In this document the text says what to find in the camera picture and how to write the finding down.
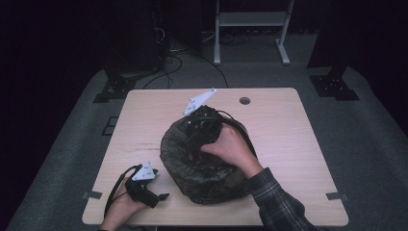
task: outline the person's arm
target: person's arm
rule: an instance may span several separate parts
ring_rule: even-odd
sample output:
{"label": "person's arm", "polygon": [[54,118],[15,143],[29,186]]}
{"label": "person's arm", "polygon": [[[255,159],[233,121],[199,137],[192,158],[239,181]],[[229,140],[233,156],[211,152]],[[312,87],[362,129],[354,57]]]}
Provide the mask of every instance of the person's arm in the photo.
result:
{"label": "person's arm", "polygon": [[98,230],[115,231],[120,225],[124,224],[133,214],[147,206],[139,201],[133,201],[126,192],[123,180],[122,185],[117,190],[114,201],[108,210],[100,228]]}
{"label": "person's arm", "polygon": [[303,204],[285,192],[267,167],[246,181],[259,206],[259,215],[270,230],[317,230],[304,216]]}
{"label": "person's arm", "polygon": [[303,204],[283,191],[269,168],[261,166],[241,134],[233,127],[223,124],[218,140],[203,145],[201,150],[214,154],[243,171],[266,229],[317,230],[304,217]]}

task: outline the hand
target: hand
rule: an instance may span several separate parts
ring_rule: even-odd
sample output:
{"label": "hand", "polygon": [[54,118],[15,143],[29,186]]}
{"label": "hand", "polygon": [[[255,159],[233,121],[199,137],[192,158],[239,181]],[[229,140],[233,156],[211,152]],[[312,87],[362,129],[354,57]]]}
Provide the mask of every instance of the hand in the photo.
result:
{"label": "hand", "polygon": [[250,151],[240,132],[227,124],[222,124],[218,140],[202,145],[201,151],[216,155],[224,162],[239,167],[247,178],[264,169]]}
{"label": "hand", "polygon": [[147,207],[139,201],[133,201],[130,195],[126,192],[125,182],[127,180],[128,177],[123,179],[122,184],[115,193],[114,201],[112,202],[100,229],[110,231],[116,230],[137,211]]}

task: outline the wrist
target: wrist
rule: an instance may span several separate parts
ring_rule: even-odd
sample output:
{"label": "wrist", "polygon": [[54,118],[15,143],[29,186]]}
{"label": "wrist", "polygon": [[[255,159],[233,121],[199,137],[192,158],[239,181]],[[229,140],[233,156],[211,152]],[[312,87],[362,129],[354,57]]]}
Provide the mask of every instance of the wrist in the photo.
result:
{"label": "wrist", "polygon": [[258,174],[264,169],[259,163],[258,159],[256,159],[254,156],[253,158],[250,158],[242,163],[239,168],[243,171],[247,179]]}
{"label": "wrist", "polygon": [[115,231],[120,225],[126,222],[128,216],[123,216],[126,211],[117,210],[115,206],[112,206],[108,214],[105,216],[102,224],[100,225],[100,230]]}

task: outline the cable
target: cable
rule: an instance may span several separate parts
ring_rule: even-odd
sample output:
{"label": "cable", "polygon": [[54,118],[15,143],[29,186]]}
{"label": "cable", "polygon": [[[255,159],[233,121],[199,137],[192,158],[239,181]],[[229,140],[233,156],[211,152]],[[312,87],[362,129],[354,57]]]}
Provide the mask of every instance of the cable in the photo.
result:
{"label": "cable", "polygon": [[228,113],[226,113],[226,112],[224,112],[224,111],[221,111],[221,110],[218,110],[217,112],[218,112],[218,113],[224,113],[224,114],[230,116],[230,118],[231,118],[234,122],[237,122],[237,121],[236,121],[231,115],[229,115]]}
{"label": "cable", "polygon": [[204,34],[211,34],[208,38],[204,38],[204,39],[201,41],[202,43],[205,43],[205,42],[209,41],[210,39],[213,39],[213,38],[216,36],[216,32],[203,32],[202,34],[203,34],[203,35],[204,35]]}
{"label": "cable", "polygon": [[256,151],[255,151],[255,147],[253,146],[253,144],[252,144],[252,142],[251,142],[251,139],[249,138],[249,136],[248,136],[248,134],[246,133],[245,129],[243,129],[243,128],[241,127],[242,124],[239,123],[239,122],[237,122],[236,120],[231,121],[231,120],[229,120],[229,119],[227,119],[227,118],[224,118],[224,119],[222,120],[222,122],[223,122],[223,123],[226,123],[226,124],[228,124],[228,125],[231,125],[231,126],[234,127],[235,129],[237,129],[237,130],[241,133],[243,139],[246,141],[246,144],[248,144],[249,150],[252,152],[252,154],[253,154],[255,157],[257,157]]}
{"label": "cable", "polygon": [[157,40],[156,40],[156,43],[158,43],[158,44],[162,44],[163,40],[164,40],[164,39],[165,39],[165,37],[166,37],[166,33],[165,33],[165,31],[164,31],[162,28],[158,28],[158,27],[154,28],[154,30],[161,31],[161,32],[163,33],[163,36],[162,36],[162,38],[160,38],[160,41],[157,41]]}
{"label": "cable", "polygon": [[168,81],[167,81],[167,88],[168,88],[168,89],[170,88],[170,86],[171,86],[172,83],[173,83],[173,80],[169,77],[169,75],[172,74],[172,73],[174,73],[174,72],[176,72],[177,70],[179,70],[179,69],[181,68],[181,66],[183,65],[183,61],[182,61],[180,58],[175,57],[175,56],[171,56],[171,55],[170,55],[169,57],[178,60],[178,61],[180,62],[179,66],[178,66],[177,68],[175,68],[174,70],[170,71],[170,72],[167,72],[167,71],[165,71],[164,69],[162,69],[162,71],[163,71],[165,74],[159,75],[159,76],[153,78],[152,80],[150,80],[149,82],[147,82],[147,84],[145,84],[145,85],[143,86],[143,88],[142,88],[143,90],[145,90],[146,87],[147,87],[149,84],[151,84],[153,81],[155,81],[155,80],[157,80],[157,79],[159,79],[159,78],[162,78],[162,77],[164,77],[164,76],[167,76],[167,80],[168,80]]}
{"label": "cable", "polygon": [[119,196],[115,197],[115,198],[112,200],[112,202],[114,202],[116,199],[120,198],[121,196],[125,195],[125,194],[128,193],[128,192],[129,192],[129,191],[126,191],[126,192],[120,194]]}
{"label": "cable", "polygon": [[239,46],[244,43],[247,43],[251,41],[251,36],[249,35],[244,35],[247,37],[247,39],[241,37],[241,36],[231,36],[231,35],[225,35],[221,38],[221,41],[219,42],[222,45],[227,45],[227,46]]}
{"label": "cable", "polygon": [[112,202],[115,200],[114,195],[115,195],[117,189],[119,188],[120,184],[122,183],[123,179],[125,178],[126,173],[128,173],[132,169],[136,169],[136,166],[129,167],[127,170],[125,170],[125,172],[123,172],[120,175],[119,179],[117,179],[116,184],[114,185],[114,188],[111,190],[111,194],[109,194],[108,200],[106,201],[105,212],[104,212],[103,217],[106,216],[106,214],[108,213],[109,208],[112,205]]}
{"label": "cable", "polygon": [[170,50],[170,53],[178,53],[178,52],[182,52],[182,51],[185,51],[185,50],[188,50],[188,49],[190,49],[189,47],[184,47],[184,48],[181,48],[181,49],[178,49],[178,50]]}
{"label": "cable", "polygon": [[227,78],[225,77],[224,73],[223,73],[215,64],[213,64],[213,62],[207,60],[206,58],[204,58],[204,57],[201,56],[201,55],[194,54],[194,53],[190,53],[190,54],[177,54],[177,55],[193,55],[193,56],[197,56],[197,57],[199,57],[199,58],[201,58],[201,59],[207,61],[207,62],[208,62],[209,64],[211,64],[216,70],[219,71],[219,73],[222,75],[222,78],[224,79],[225,87],[229,89],[228,82],[227,82]]}

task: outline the left hand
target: left hand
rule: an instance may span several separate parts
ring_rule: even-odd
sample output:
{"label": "left hand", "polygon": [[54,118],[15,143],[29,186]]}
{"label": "left hand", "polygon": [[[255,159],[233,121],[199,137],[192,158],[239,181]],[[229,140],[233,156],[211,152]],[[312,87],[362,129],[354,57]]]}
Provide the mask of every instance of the left hand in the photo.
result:
{"label": "left hand", "polygon": [[128,177],[123,179],[122,184],[115,193],[114,201],[112,202],[100,229],[110,231],[116,230],[133,214],[147,207],[139,201],[133,201],[130,195],[126,192],[125,182],[127,180]]}

